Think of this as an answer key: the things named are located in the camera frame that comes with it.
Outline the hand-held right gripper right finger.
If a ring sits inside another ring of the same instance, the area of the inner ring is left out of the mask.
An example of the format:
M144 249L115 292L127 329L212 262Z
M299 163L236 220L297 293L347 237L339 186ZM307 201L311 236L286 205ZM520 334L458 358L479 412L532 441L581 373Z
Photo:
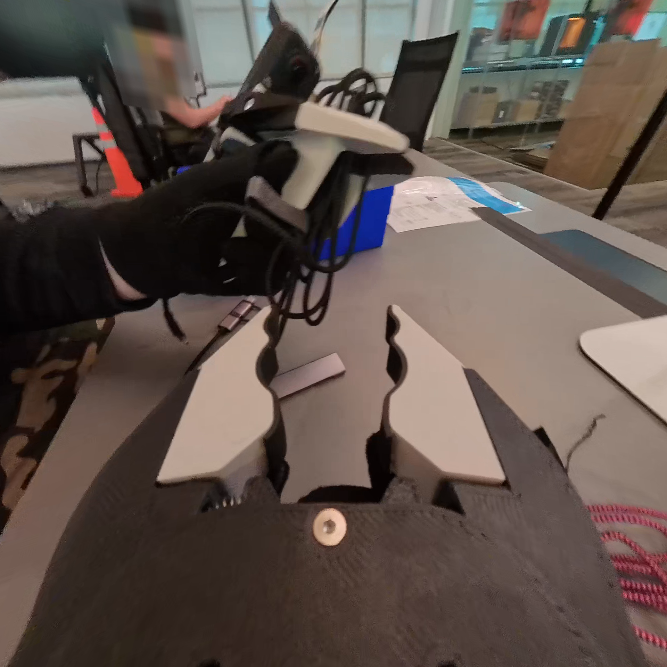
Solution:
M501 487L505 472L462 363L398 305L388 306L386 341L389 471L421 496L449 481Z

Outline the grey usb hub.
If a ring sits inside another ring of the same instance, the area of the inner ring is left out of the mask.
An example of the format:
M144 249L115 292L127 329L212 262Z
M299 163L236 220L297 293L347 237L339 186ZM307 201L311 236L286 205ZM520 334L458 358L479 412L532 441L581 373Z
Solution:
M331 379L343 376L345 365L338 354L329 354L320 359L278 374L270 388L279 400L301 394Z

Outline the white tablet stand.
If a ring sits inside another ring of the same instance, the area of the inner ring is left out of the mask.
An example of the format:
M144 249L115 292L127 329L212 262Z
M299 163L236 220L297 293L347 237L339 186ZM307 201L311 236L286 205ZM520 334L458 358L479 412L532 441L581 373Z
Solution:
M666 316L597 329L579 337L583 354L666 423Z

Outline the person's left forearm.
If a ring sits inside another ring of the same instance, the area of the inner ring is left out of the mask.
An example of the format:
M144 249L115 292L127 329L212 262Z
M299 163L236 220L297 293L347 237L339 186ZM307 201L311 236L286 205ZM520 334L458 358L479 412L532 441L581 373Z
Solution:
M99 240L102 208L56 207L1 221L1 337L110 318L154 305L122 298Z

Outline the orange hooded printer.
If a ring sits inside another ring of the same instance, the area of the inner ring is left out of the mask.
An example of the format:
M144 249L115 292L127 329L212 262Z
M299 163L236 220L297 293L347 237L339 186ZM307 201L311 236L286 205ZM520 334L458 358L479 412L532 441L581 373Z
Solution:
M634 37L651 4L652 1L615 1L607 14L605 38Z
M497 29L497 42L537 40L540 36L550 1L509 1Z

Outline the large cardboard box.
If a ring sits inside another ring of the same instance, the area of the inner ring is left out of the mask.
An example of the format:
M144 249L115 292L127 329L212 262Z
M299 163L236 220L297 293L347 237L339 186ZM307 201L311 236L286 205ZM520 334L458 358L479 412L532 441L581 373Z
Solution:
M544 174L579 188L607 188L665 90L666 48L659 39L596 45Z

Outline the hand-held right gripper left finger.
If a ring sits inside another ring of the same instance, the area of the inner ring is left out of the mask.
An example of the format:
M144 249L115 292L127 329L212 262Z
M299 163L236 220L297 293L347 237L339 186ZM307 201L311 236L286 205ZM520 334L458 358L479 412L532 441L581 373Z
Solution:
M262 475L284 485L286 431L270 386L277 335L278 314L266 306L201 365L157 474L160 486L245 486Z

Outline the grey usb adapter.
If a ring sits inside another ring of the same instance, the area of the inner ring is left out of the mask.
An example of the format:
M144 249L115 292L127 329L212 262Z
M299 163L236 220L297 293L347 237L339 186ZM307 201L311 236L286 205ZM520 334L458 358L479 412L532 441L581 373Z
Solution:
M241 324L248 322L258 309L256 297L246 296L218 323L217 329L223 333L230 333Z

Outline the dark loose thread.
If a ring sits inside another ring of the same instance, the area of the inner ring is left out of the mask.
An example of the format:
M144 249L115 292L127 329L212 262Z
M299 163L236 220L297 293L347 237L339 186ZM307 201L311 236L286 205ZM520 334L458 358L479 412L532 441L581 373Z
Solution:
M589 422L589 424L587 425L582 435L572 444L571 448L567 452L566 458L563 463L563 468L568 474L570 472L571 461L575 453L586 441L588 441L589 438L592 437L600 422L605 419L606 415L604 413L599 413L596 416L594 416L592 421Z

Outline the orange traffic cone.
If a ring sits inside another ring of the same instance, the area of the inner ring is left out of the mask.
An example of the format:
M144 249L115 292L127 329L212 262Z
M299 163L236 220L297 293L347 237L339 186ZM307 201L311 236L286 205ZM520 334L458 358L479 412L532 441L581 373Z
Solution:
M112 188L111 195L118 199L130 199L141 195L143 188L132 173L125 155L117 146L113 134L107 127L101 113L95 107L91 112L96 123L104 156L112 171L115 187Z

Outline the blue plastic bin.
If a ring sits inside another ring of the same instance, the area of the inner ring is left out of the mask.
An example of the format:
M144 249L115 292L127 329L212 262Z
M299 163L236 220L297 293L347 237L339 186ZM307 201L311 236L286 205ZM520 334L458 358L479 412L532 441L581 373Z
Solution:
M365 191L361 203L338 229L336 259L347 252L358 254L382 246L393 195L394 186Z

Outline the black pole stand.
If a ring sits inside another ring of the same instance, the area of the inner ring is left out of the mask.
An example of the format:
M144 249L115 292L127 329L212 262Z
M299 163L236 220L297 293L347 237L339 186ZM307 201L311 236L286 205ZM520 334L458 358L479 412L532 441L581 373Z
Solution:
M646 125L643 127L640 134L638 135L638 138L629 149L627 156L614 175L614 178L608 186L605 194L597 204L596 209L592 214L592 217L595 220L602 221L606 214L610 211L622 188L626 185L632 176L636 166L642 159L644 153L651 144L665 118L666 91L663 92L660 101L656 105L651 116L648 118Z

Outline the person's left hand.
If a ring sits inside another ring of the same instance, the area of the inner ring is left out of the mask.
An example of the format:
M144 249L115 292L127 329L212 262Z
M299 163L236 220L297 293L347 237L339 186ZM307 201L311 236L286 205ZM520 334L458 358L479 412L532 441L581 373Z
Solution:
M271 141L191 167L131 201L105 205L91 227L121 299L179 294L267 296L291 262L277 222L247 212L247 186L261 178L280 192L296 150Z

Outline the black mesh office chair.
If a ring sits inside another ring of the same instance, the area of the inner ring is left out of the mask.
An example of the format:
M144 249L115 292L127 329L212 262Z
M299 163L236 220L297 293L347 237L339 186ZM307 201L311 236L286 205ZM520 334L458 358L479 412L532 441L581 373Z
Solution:
M431 115L453 58L459 32L402 42L394 76L379 121L423 150Z

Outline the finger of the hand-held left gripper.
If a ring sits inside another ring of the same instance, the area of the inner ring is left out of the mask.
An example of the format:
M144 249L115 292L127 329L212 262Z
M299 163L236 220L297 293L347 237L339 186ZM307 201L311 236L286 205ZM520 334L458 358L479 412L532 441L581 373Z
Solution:
M299 105L294 118L297 132L342 141L358 154L404 154L409 139L383 122L312 102Z

